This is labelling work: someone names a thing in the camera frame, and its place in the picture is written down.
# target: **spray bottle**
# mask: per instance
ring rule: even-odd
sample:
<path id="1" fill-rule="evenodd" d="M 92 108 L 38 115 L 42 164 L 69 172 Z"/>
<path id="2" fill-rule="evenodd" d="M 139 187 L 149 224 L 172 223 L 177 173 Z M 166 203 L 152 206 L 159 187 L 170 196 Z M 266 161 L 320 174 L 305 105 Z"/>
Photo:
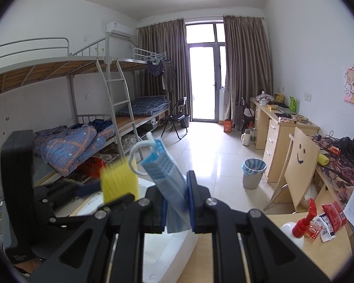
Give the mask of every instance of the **spray bottle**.
<path id="1" fill-rule="evenodd" d="M 310 227 L 311 220 L 317 216 L 315 201 L 310 198 L 308 215 L 300 219 L 297 223 L 285 223 L 280 229 L 285 233 L 300 249 L 303 249 L 304 234 Z"/>

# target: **bed railing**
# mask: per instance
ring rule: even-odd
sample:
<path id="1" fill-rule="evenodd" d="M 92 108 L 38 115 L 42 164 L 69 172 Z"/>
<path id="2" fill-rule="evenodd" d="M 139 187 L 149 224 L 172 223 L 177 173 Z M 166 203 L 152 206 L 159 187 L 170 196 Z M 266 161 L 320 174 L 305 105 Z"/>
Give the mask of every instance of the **bed railing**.
<path id="1" fill-rule="evenodd" d="M 111 120 L 110 114 L 90 114 L 90 115 L 77 115 L 76 119 L 78 123 L 89 123 L 94 119 L 104 119 L 104 120 Z"/>
<path id="2" fill-rule="evenodd" d="M 134 48 L 132 51 L 132 55 L 134 56 L 134 59 L 140 59 L 142 61 L 162 61 L 165 59 L 165 53 L 164 54 L 158 54 L 155 52 L 143 50 L 140 48 Z"/>
<path id="3" fill-rule="evenodd" d="M 69 55 L 69 40 L 68 40 L 68 38 L 65 38 L 65 37 L 41 37 L 41 38 L 22 39 L 22 40 L 7 42 L 6 44 L 1 44 L 0 48 L 5 47 L 5 46 L 9 46 L 11 44 L 21 43 L 21 42 L 35 41 L 35 40 L 50 40 L 50 39 L 51 40 L 65 40 L 67 42 L 67 46 L 43 47 L 43 48 L 21 50 L 21 51 L 9 53 L 9 54 L 1 55 L 0 58 L 7 57 L 10 55 L 14 55 L 14 54 L 24 53 L 24 52 L 31 52 L 31 51 L 38 51 L 38 50 L 49 50 L 49 49 L 67 49 L 67 56 Z"/>
<path id="4" fill-rule="evenodd" d="M 84 51 L 88 50 L 88 55 L 87 56 L 92 56 L 91 55 L 91 47 L 96 45 L 97 47 L 95 47 L 94 49 L 97 50 L 97 57 L 98 57 L 98 51 L 99 51 L 99 43 L 101 41 L 104 41 L 106 39 L 106 37 L 100 38 L 99 40 L 92 42 L 91 44 L 88 44 L 87 46 L 83 47 L 82 49 L 76 51 L 75 53 L 72 54 L 72 56 L 78 56 L 78 54 L 81 53 L 80 56 L 84 56 Z"/>

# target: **blue face mask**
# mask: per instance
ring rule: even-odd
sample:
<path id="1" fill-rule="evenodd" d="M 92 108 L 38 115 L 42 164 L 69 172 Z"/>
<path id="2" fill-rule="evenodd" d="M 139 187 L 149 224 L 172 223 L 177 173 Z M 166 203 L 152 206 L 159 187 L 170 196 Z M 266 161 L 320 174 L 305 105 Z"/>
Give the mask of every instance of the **blue face mask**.
<path id="1" fill-rule="evenodd" d="M 137 171 L 132 166 L 132 159 L 140 147 L 150 146 L 151 154 L 140 164 L 147 173 Z M 136 143 L 129 158 L 131 170 L 140 176 L 149 175 L 155 182 L 160 193 L 168 202 L 166 213 L 166 227 L 168 233 L 176 233 L 191 229 L 188 185 L 174 158 L 166 150 L 164 143 L 159 138 L 154 138 L 147 133 L 147 140 Z"/>

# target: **white thermos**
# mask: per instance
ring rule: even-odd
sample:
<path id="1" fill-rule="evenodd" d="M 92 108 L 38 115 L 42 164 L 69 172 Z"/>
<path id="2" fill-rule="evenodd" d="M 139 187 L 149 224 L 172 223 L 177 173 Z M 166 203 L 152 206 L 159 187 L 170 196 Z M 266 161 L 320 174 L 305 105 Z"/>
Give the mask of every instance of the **white thermos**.
<path id="1" fill-rule="evenodd" d="M 250 144 L 250 130 L 246 129 L 245 133 L 241 135 L 241 140 L 243 141 L 244 146 L 248 146 Z"/>

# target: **brown curtain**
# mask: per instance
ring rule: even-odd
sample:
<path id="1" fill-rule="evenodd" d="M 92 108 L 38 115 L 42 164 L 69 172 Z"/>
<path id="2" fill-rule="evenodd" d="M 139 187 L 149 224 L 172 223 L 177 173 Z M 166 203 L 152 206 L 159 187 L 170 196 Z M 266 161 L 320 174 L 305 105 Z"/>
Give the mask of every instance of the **brown curtain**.
<path id="1" fill-rule="evenodd" d="M 233 119 L 234 105 L 241 97 L 266 90 L 273 93 L 270 55 L 261 18 L 224 16 L 227 76 L 224 92 L 224 118 Z"/>
<path id="2" fill-rule="evenodd" d="M 186 96 L 188 98 L 183 110 L 191 114 L 191 89 L 188 47 L 186 44 L 186 26 L 183 19 L 162 22 L 139 29 L 139 47 L 156 53 L 166 52 L 166 59 L 173 62 L 176 68 L 174 92 L 170 93 L 171 106 Z M 161 77 L 153 76 L 147 71 L 140 74 L 140 90 L 142 96 L 165 95 Z"/>

